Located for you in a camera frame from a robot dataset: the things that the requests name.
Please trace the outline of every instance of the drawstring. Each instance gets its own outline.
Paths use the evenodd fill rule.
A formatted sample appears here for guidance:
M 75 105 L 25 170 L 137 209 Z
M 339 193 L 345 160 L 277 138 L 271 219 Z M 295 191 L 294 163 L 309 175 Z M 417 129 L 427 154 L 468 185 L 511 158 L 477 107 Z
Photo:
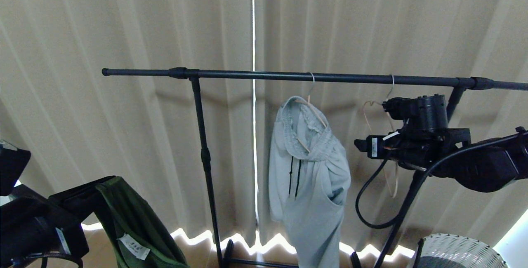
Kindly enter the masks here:
M 301 160 L 299 160 L 299 171 L 297 173 L 297 186 L 295 187 L 295 198 L 297 198 L 297 193 L 299 191 L 299 181 L 300 181 L 300 166 Z M 292 174 L 294 172 L 294 157 L 292 157 L 292 163 L 290 164 L 290 185 L 288 187 L 288 195 L 292 192 Z

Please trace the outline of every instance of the hanger hook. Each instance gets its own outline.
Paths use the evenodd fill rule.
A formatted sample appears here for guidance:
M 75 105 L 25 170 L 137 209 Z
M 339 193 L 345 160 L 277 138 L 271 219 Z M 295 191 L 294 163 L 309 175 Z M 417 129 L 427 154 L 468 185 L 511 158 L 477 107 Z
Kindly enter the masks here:
M 311 74 L 311 78 L 313 79 L 313 82 L 311 84 L 311 88 L 310 88 L 310 91 L 308 91 L 308 103 L 310 103 L 310 94 L 311 94 L 311 90 L 314 89 L 314 86 L 315 86 L 315 76 L 313 76 L 314 74 L 309 72 L 309 74 Z
M 392 85 L 391 85 L 391 90 L 387 94 L 387 99 L 389 99 L 389 95 L 392 93 L 392 90 L 394 89 L 394 75 L 391 74 L 391 76 L 392 76 Z

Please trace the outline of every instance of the beige curtain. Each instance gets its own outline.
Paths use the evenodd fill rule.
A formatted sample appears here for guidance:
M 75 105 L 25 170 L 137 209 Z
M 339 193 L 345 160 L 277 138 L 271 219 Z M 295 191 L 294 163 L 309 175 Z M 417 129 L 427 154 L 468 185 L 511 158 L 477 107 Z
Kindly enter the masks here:
M 169 230 L 212 230 L 190 82 L 103 67 L 251 69 L 251 0 L 0 0 L 2 137 L 43 195 L 116 174 Z M 202 80 L 221 237 L 255 242 L 251 81 Z
M 484 76 L 528 81 L 528 0 L 256 0 L 256 68 L 347 74 Z M 306 97 L 311 82 L 257 82 L 259 229 L 265 242 L 280 225 L 268 214 L 268 145 L 277 109 L 288 97 Z M 342 242 L 356 250 L 381 248 L 388 229 L 372 230 L 355 213 L 355 197 L 379 165 L 353 142 L 372 134 L 362 113 L 364 101 L 383 101 L 387 85 L 317 82 L 311 101 L 327 116 L 347 149 L 352 185 Z M 391 97 L 450 93 L 449 88 L 396 86 Z M 367 108 L 374 134 L 390 126 L 377 105 Z M 469 127 L 473 142 L 515 133 L 526 126 L 526 94 L 467 91 L 451 127 Z M 380 176 L 363 195 L 369 221 L 396 214 L 412 172 L 400 169 L 396 199 Z M 526 181 L 496 193 L 467 190 L 451 179 L 429 178 L 402 229 L 400 244 L 414 249 L 433 232 L 470 236 L 495 244 L 528 208 Z

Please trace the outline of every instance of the curtain fold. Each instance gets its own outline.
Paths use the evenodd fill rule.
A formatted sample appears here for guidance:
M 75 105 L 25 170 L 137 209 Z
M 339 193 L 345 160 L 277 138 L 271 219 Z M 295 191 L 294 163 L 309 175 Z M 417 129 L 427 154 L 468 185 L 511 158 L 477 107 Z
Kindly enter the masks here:
M 527 0 L 255 0 L 257 71 L 298 71 L 419 76 L 484 76 L 528 81 Z M 267 170 L 270 133 L 279 106 L 290 96 L 307 96 L 311 82 L 258 81 L 257 160 L 259 229 L 263 242 L 283 228 L 270 220 Z M 347 150 L 352 184 L 347 199 L 342 242 L 356 250 L 381 248 L 386 230 L 372 230 L 355 213 L 355 197 L 379 162 L 358 152 L 353 141 L 390 129 L 381 108 L 366 108 L 373 133 L 365 124 L 365 101 L 383 101 L 388 85 L 316 82 L 311 101 L 328 118 Z M 391 97 L 436 93 L 450 88 L 395 86 Z M 467 91 L 450 127 L 469 127 L 473 142 L 505 136 L 526 125 L 522 92 Z M 394 174 L 394 166 L 387 170 Z M 412 172 L 400 169 L 396 199 L 382 177 L 361 201 L 368 221 L 382 223 L 399 209 Z M 448 232 L 495 244 L 528 207 L 523 181 L 496 192 L 477 193 L 455 180 L 429 178 L 402 227 L 400 244 Z
M 21 181 L 49 195 L 123 176 L 169 230 L 212 230 L 190 83 L 101 69 L 251 69 L 251 0 L 0 1 L 2 136 L 33 153 Z M 252 245 L 252 84 L 201 84 L 221 237 Z

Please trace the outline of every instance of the wooden floor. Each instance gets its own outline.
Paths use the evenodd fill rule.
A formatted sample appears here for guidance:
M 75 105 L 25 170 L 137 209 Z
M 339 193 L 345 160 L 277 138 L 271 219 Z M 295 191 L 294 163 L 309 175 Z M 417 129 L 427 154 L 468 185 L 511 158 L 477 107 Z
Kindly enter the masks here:
M 90 252 L 83 257 L 83 263 L 85 268 L 116 268 L 116 258 L 113 253 L 113 248 L 106 236 L 104 230 L 85 231 L 88 245 L 90 246 Z M 177 245 L 185 254 L 189 266 L 192 268 L 218 268 L 217 255 L 215 251 L 211 249 L 209 240 L 204 240 L 196 245 L 188 245 L 185 243 L 183 238 L 177 237 Z M 235 244 L 233 250 L 233 257 L 247 260 L 267 261 L 267 262 L 279 262 L 288 264 L 297 264 L 295 255 L 288 253 L 281 246 L 272 247 L 270 251 L 265 254 L 248 255 L 246 250 L 241 244 Z M 364 257 L 361 262 L 363 268 L 372 267 L 376 258 L 372 255 Z M 406 267 L 408 259 L 404 256 L 399 256 L 397 261 L 384 264 L 384 268 L 396 268 Z M 341 252 L 341 267 L 340 268 L 351 268 L 349 255 Z M 30 268 L 39 268 L 40 261 L 32 263 Z M 64 260 L 50 259 L 48 262 L 49 268 L 76 268 L 77 266 L 73 263 Z M 251 266 L 243 264 L 231 264 L 230 268 L 249 268 Z

